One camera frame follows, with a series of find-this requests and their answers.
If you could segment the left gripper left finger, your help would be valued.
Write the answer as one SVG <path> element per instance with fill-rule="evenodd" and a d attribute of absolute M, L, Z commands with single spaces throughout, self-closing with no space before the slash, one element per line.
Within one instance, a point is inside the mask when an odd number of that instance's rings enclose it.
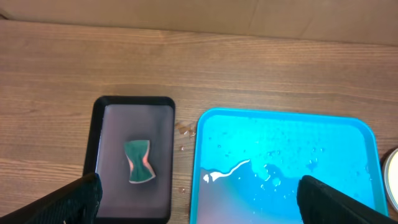
<path fill-rule="evenodd" d="M 1 217 L 1 223 L 93 223 L 102 195 L 99 175 L 86 174 L 51 194 Z"/>

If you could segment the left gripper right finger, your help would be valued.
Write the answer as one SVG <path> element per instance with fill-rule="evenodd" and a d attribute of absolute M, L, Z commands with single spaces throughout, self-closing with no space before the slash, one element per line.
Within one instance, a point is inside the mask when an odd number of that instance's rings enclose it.
<path fill-rule="evenodd" d="M 397 224 L 310 175 L 299 180 L 297 204 L 304 224 Z"/>

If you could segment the yellow-green plate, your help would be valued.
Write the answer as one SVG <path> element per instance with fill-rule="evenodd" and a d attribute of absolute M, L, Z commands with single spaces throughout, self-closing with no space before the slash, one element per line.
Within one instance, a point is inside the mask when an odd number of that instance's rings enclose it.
<path fill-rule="evenodd" d="M 395 211 L 397 211 L 397 148 L 387 153 L 382 164 L 382 176 L 386 196 Z"/>

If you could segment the green pink sponge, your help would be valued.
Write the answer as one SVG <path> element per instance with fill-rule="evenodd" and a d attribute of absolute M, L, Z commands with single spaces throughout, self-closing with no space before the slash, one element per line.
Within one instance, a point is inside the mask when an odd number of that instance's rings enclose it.
<path fill-rule="evenodd" d="M 124 143 L 124 152 L 129 164 L 129 182 L 142 184 L 156 177 L 148 161 L 150 152 L 149 140 L 133 140 Z"/>

